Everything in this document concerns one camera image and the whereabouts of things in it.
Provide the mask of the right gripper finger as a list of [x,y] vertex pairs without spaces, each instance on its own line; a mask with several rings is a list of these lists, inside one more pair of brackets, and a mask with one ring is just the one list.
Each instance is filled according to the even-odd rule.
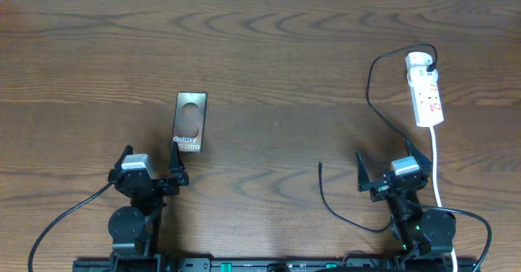
[[370,178],[366,170],[365,163],[361,153],[356,152],[357,157],[357,189],[359,192],[368,191],[370,189]]
[[409,138],[405,138],[405,149],[412,156],[423,174],[430,174],[432,171],[432,162],[411,142]]

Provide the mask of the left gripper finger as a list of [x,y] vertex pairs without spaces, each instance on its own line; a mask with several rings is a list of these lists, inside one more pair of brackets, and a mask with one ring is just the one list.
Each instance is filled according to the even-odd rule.
[[172,142],[168,169],[179,186],[189,185],[189,175],[182,162],[177,142]]
[[114,170],[121,170],[123,161],[125,160],[125,157],[128,155],[132,155],[134,153],[134,149],[131,145],[126,145],[125,149],[123,150],[120,158],[117,160],[117,162],[114,164]]

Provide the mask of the bronze Galaxy smartphone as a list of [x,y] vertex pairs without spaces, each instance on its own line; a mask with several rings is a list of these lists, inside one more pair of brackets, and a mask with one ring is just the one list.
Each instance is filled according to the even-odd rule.
[[207,100],[206,92],[177,93],[172,143],[177,143],[180,152],[200,153],[203,150]]

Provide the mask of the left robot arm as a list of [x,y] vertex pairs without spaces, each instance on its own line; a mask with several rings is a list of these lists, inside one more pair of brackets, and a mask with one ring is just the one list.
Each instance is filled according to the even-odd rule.
[[153,178],[148,155],[135,154],[128,145],[108,174],[108,181],[130,205],[117,209],[109,219],[112,237],[110,271],[172,271],[175,261],[158,251],[164,198],[179,194],[189,184],[179,151],[172,143],[169,157],[170,178]]

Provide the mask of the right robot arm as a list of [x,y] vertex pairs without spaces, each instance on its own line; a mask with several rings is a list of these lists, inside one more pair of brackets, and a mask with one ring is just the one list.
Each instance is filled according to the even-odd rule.
[[357,189],[368,191],[374,202],[386,201],[391,212],[393,234],[404,251],[387,261],[393,270],[428,270],[427,260],[442,263],[453,251],[455,216],[447,211],[420,206],[417,191],[423,189],[432,171],[432,162],[408,139],[407,156],[391,163],[391,170],[371,181],[361,153],[357,153]]

